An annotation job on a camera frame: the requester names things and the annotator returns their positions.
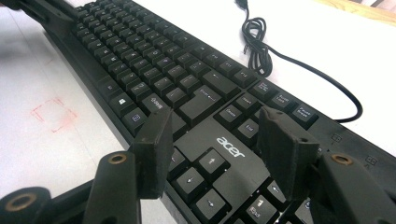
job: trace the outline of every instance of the white desk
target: white desk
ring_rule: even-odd
[[[233,1],[136,2],[247,64],[240,33],[245,12]],[[250,0],[249,5],[250,18],[267,21],[266,43],[322,70],[361,100],[363,116],[345,125],[395,156],[396,28],[312,1]],[[40,25],[6,8],[0,8],[0,24],[0,198],[29,186],[58,196],[92,179],[100,158],[123,146]],[[326,81],[272,58],[269,79],[275,84],[331,118],[355,113]],[[158,201],[143,202],[143,219],[173,221]]]

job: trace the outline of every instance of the keyboard cable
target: keyboard cable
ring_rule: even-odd
[[[357,112],[354,116],[347,119],[336,119],[335,121],[339,123],[346,123],[353,120],[356,120],[361,117],[363,114],[363,107],[361,102],[356,98],[355,95],[352,94],[346,87],[344,87],[341,83],[319,71],[318,69],[306,64],[302,63],[298,60],[292,59],[286,55],[283,55],[271,48],[269,45],[263,42],[266,32],[266,23],[263,18],[253,18],[249,19],[249,10],[248,10],[248,0],[235,0],[235,3],[242,9],[244,9],[247,13],[246,19],[242,25],[242,34],[244,36],[246,45],[244,48],[244,53],[246,54],[247,50],[250,49],[250,57],[248,61],[248,68],[254,70],[258,74],[261,74],[263,77],[269,77],[272,70],[273,64],[271,60],[271,56],[269,51],[273,52],[279,58],[286,60],[291,63],[295,63],[302,68],[322,77],[323,79],[332,83],[338,90],[340,90],[343,94],[348,97],[352,103],[356,106]]]

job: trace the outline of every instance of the acer logo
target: acer logo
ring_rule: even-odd
[[[240,153],[239,149],[234,147],[233,144],[229,143],[225,137],[218,138],[217,140],[218,143],[220,143],[225,149],[227,149],[234,157],[245,157],[245,155],[243,153]]]

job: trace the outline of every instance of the black keyboard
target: black keyboard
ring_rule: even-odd
[[[149,9],[99,0],[76,11],[72,35],[49,35],[115,134],[131,145],[150,113],[174,109],[175,152],[163,202],[179,212],[177,221],[312,223],[309,199],[288,202],[258,156],[262,105],[288,114],[320,150],[358,159],[396,199],[394,157]],[[87,195],[89,185],[55,201]]]

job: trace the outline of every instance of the cable connector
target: cable connector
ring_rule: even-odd
[[[235,0],[235,3],[242,9],[248,9],[248,0]]]

